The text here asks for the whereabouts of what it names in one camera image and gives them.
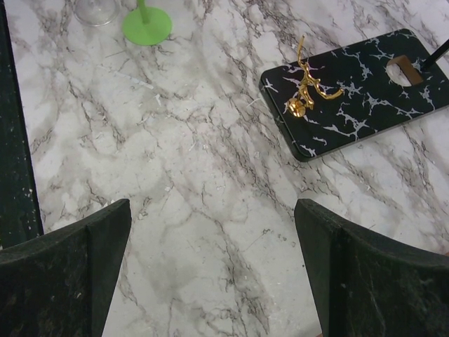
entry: white marble vein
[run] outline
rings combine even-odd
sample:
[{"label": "white marble vein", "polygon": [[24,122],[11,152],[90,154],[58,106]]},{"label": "white marble vein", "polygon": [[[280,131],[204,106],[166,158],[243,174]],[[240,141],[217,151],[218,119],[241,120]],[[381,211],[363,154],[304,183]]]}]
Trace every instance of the white marble vein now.
[{"label": "white marble vein", "polygon": [[152,48],[120,33],[133,2],[94,29],[71,1],[6,0],[46,231],[131,200],[105,336],[316,336],[297,198],[449,250],[449,110],[303,164],[257,88],[301,34],[306,55],[403,27],[434,50],[445,0],[154,0],[174,30]]}]

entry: black stick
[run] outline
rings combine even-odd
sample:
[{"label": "black stick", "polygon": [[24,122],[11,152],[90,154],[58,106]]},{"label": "black stick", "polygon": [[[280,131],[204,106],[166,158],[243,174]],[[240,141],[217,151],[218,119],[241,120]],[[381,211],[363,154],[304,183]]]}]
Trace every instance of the black stick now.
[{"label": "black stick", "polygon": [[435,53],[430,55],[423,63],[421,70],[426,70],[431,65],[434,65],[436,61],[439,60],[447,51],[449,51],[449,40],[447,40],[440,48],[436,50]]}]

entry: cutout hole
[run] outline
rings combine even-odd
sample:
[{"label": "cutout hole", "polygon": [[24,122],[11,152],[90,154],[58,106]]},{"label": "cutout hole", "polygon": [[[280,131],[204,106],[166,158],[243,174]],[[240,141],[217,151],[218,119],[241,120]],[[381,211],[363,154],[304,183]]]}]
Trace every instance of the cutout hole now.
[{"label": "cutout hole", "polygon": [[400,86],[412,86],[407,76],[397,64],[387,65],[387,74],[394,83]]},{"label": "cutout hole", "polygon": [[424,81],[405,55],[398,56],[387,63],[387,74],[394,83],[400,86],[416,86]]}]

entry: green plastic base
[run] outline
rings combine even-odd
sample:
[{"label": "green plastic base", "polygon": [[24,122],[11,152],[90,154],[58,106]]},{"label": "green plastic base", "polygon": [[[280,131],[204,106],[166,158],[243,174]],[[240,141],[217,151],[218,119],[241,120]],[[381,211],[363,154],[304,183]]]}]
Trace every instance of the green plastic base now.
[{"label": "green plastic base", "polygon": [[166,12],[155,7],[145,7],[149,22],[145,25],[139,9],[130,12],[123,24],[121,30],[125,37],[141,46],[153,46],[160,44],[171,32],[171,19]]}]

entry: golden object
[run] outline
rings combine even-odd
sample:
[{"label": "golden object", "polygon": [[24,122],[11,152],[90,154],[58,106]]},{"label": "golden object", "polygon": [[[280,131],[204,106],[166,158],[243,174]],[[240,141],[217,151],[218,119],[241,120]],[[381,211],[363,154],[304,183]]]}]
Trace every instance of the golden object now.
[{"label": "golden object", "polygon": [[300,88],[297,92],[298,98],[291,98],[287,102],[287,108],[295,117],[303,117],[306,114],[306,109],[314,109],[315,102],[311,99],[309,94],[309,86],[313,86],[316,92],[325,100],[333,100],[343,94],[343,89],[338,89],[336,93],[328,95],[319,87],[320,79],[315,79],[310,75],[310,68],[308,62],[301,61],[302,44],[304,43],[304,35],[301,37],[300,45],[297,49],[297,63],[304,70],[304,75],[300,82]]}]

